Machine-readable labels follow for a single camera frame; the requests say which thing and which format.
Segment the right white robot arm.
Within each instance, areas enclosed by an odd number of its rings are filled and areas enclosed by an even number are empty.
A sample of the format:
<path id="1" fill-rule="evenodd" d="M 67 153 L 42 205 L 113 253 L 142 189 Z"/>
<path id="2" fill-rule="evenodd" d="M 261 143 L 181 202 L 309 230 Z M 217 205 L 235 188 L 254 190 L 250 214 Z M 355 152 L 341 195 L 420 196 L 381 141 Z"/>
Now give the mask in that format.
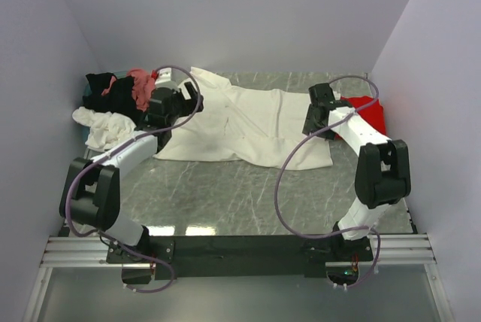
<path id="1" fill-rule="evenodd" d="M 331 238 L 330 252 L 339 261 L 348 260 L 363 249 L 370 228 L 410 194 L 410 162 L 407 144 L 378 132 L 345 99 L 336 99 L 327 83 L 309 88 L 310 105 L 303 133 L 328 140 L 342 138 L 358 157 L 355 200 L 334 225 L 341 234 Z"/>

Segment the cream white t-shirt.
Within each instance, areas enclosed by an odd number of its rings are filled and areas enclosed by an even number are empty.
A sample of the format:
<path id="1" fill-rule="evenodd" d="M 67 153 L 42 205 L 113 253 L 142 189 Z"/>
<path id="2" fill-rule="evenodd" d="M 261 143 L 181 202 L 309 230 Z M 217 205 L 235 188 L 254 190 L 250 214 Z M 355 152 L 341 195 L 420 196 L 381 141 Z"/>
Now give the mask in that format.
<path id="1" fill-rule="evenodd" d="M 200 86 L 204 110 L 173 130 L 156 159 L 187 162 L 244 160 L 255 166 L 302 171 L 332 166 L 329 143 L 304 139 L 302 132 L 310 97 L 279 89 L 252 90 L 235 86 L 213 72 L 191 68 Z"/>

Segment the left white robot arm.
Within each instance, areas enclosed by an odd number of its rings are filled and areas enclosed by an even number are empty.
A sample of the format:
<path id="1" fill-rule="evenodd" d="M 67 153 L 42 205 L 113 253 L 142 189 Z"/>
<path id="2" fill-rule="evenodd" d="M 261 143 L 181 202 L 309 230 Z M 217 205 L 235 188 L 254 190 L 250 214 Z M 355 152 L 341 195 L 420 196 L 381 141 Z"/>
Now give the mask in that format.
<path id="1" fill-rule="evenodd" d="M 163 150 L 173 129 L 202 110 L 203 100 L 194 80 L 180 87 L 163 83 L 154 89 L 138 131 L 92 159 L 74 159 L 59 204 L 59 213 L 71 231 L 79 236 L 74 226 L 89 226 L 91 233 L 124 245 L 123 253 L 133 263 L 152 256 L 148 228 L 121 211 L 121 181 L 138 164 Z"/>

